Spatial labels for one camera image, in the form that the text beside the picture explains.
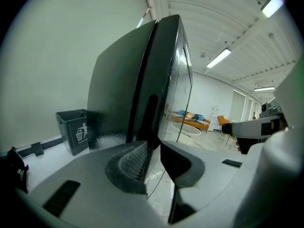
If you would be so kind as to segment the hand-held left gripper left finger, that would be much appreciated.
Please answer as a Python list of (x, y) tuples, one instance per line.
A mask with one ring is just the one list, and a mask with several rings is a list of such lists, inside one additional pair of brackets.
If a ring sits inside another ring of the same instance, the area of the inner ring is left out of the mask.
[(16, 193), (48, 228), (165, 228), (147, 200), (141, 174), (148, 144), (135, 141), (82, 155)]

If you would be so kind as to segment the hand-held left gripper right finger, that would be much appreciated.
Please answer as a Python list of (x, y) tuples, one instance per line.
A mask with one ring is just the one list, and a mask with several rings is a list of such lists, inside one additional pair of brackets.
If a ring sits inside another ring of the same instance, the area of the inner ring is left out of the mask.
[(161, 162), (175, 184), (170, 224), (236, 224), (263, 144), (248, 154), (161, 143)]

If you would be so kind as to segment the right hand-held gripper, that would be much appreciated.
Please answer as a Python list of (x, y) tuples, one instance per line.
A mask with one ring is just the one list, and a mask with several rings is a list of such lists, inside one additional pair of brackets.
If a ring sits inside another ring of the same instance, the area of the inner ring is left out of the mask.
[(223, 124), (222, 132), (237, 137), (237, 149), (241, 154), (247, 154), (252, 145), (265, 142), (271, 135), (287, 127), (281, 107), (264, 103), (258, 119)]

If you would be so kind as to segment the black shoulder bag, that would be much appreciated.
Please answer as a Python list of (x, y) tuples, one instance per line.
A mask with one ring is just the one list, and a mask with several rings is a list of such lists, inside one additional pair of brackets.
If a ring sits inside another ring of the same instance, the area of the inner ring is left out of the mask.
[(15, 147), (8, 151), (6, 161), (9, 165), (9, 176), (14, 188), (18, 188), (28, 194), (27, 172), (29, 166), (25, 165)]

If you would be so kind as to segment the black glass-door mini fridge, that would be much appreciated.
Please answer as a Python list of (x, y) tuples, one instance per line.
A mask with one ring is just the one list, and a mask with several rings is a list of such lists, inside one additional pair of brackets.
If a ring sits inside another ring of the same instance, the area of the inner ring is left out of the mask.
[(130, 31), (97, 57), (87, 100), (91, 150), (126, 143), (134, 95), (155, 26), (151, 21)]

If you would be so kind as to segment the white water dispenser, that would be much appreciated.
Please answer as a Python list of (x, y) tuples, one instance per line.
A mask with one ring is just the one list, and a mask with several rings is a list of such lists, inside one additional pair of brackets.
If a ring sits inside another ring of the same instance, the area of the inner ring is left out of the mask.
[(211, 119), (211, 124), (210, 124), (210, 130), (214, 131), (218, 129), (218, 119), (217, 119), (217, 115), (216, 114), (211, 114), (212, 119)]

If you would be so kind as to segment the dark grey trash bin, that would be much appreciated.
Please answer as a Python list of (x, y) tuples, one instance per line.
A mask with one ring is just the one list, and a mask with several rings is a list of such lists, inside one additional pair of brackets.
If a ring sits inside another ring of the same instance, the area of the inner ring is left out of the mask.
[(88, 148), (87, 111), (85, 109), (57, 112), (56, 118), (63, 143), (76, 156)]

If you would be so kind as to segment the orange sofa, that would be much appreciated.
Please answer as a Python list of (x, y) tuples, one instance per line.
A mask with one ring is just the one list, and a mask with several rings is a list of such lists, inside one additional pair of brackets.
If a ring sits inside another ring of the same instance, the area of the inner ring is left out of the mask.
[(209, 129), (210, 125), (210, 121), (207, 120), (203, 115), (185, 112), (183, 110), (172, 111), (171, 120), (205, 131)]

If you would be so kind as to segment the round white tub table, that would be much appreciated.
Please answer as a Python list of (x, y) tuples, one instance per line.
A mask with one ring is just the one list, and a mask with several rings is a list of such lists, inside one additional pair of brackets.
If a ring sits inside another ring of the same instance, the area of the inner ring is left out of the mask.
[(182, 143), (185, 145), (192, 145), (194, 143), (192, 137), (199, 136), (201, 131), (193, 126), (174, 122), (171, 123), (172, 127), (177, 130), (176, 133), (172, 135), (173, 140), (176, 140), (178, 143)]

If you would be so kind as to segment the black wall junction box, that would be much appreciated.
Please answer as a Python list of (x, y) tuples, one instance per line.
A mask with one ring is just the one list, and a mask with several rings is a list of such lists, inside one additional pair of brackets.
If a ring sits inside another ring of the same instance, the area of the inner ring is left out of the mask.
[(36, 157), (44, 154), (44, 149), (41, 145), (41, 142), (37, 142), (31, 145), (32, 152)]

